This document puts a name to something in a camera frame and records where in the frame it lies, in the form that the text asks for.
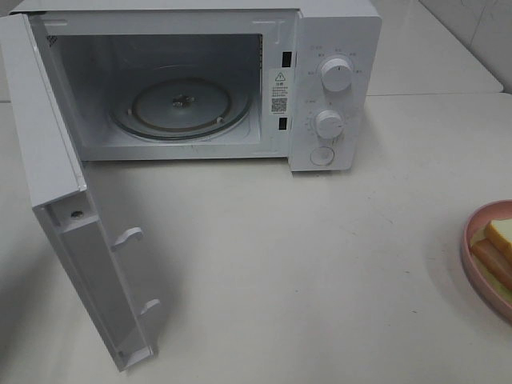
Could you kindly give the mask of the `glass microwave turntable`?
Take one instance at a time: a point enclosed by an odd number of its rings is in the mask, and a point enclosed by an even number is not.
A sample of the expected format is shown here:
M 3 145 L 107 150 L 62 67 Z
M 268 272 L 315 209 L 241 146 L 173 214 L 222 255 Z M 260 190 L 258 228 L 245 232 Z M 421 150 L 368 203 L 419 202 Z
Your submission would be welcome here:
M 252 101 L 243 86 L 208 78 L 170 78 L 113 97 L 110 115 L 136 137 L 185 141 L 228 130 L 244 119 Z

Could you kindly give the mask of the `white warning label sticker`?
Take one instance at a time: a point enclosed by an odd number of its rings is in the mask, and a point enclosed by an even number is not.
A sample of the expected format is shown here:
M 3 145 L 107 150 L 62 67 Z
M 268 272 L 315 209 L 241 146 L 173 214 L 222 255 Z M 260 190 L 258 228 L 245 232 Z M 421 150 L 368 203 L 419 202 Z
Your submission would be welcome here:
M 269 112 L 287 116 L 294 88 L 294 70 L 291 67 L 271 69 L 268 72 Z

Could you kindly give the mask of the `white timer knob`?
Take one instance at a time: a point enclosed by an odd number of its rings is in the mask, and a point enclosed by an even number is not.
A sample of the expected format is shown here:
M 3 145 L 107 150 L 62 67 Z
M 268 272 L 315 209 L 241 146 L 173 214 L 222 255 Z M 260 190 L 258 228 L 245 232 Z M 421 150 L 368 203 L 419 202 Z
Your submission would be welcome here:
M 323 139 L 334 139 L 342 134 L 345 119 L 335 110 L 323 110 L 313 120 L 317 135 Z

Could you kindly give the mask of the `white bread slice top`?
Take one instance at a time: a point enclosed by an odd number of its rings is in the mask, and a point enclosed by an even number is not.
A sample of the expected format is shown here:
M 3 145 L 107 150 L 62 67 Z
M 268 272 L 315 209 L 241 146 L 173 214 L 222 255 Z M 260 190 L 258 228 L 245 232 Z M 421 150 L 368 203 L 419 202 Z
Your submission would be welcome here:
M 494 219 L 485 227 L 486 238 L 505 256 L 511 258 L 511 219 Z

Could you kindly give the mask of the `white microwave oven body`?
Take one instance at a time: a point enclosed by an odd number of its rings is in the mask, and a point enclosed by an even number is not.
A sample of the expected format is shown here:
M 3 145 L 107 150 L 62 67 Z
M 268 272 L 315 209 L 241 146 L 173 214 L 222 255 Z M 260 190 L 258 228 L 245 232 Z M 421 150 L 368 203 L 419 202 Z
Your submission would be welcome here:
M 351 167 L 382 20 L 369 1 L 24 1 L 14 14 L 38 15 L 60 39 L 53 59 L 77 108 L 72 137 L 84 162 L 284 158 L 294 172 Z M 352 83 L 330 92 L 320 65 L 354 65 Z M 287 116 L 269 112 L 268 72 L 291 67 Z M 170 78 L 208 78 L 245 87 L 250 110 L 228 130 L 200 139 L 156 141 L 120 128 L 113 97 Z M 314 117 L 335 110 L 342 134 L 320 138 Z M 328 166 L 311 152 L 334 150 Z

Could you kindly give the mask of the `white microwave door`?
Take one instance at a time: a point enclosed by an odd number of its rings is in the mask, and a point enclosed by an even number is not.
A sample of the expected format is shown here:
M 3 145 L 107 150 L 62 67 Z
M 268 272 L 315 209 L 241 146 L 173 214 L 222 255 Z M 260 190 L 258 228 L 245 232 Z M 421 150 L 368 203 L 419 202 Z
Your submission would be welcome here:
M 119 252 L 143 232 L 105 229 L 72 137 L 77 108 L 64 69 L 53 59 L 60 39 L 38 15 L 1 20 L 1 48 L 32 210 L 116 367 L 154 355 Z

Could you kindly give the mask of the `round door release button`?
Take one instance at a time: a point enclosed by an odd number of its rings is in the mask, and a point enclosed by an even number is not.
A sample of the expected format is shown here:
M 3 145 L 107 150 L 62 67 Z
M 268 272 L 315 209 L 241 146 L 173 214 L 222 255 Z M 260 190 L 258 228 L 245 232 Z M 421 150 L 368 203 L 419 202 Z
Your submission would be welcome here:
M 311 152 L 310 160 L 316 166 L 328 166 L 334 160 L 334 150 L 326 146 L 316 148 Z

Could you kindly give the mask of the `upper white power knob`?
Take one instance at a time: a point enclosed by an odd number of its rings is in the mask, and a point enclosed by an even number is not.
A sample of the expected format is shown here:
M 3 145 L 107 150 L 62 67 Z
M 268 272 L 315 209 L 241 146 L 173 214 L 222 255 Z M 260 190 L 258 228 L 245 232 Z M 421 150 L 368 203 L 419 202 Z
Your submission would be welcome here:
M 319 67 L 324 88 L 330 92 L 344 91 L 352 83 L 354 65 L 346 56 L 331 56 Z

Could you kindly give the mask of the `pink round plate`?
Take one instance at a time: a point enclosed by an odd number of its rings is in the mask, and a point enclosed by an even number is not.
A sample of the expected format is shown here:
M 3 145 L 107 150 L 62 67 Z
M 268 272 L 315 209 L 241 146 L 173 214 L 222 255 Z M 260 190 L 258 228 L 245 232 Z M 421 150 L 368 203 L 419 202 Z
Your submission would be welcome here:
M 470 240 L 492 219 L 511 218 L 511 200 L 490 202 L 476 209 L 466 220 L 460 241 L 461 263 L 466 277 L 479 297 L 503 320 L 511 323 L 511 304 L 481 273 L 470 253 Z

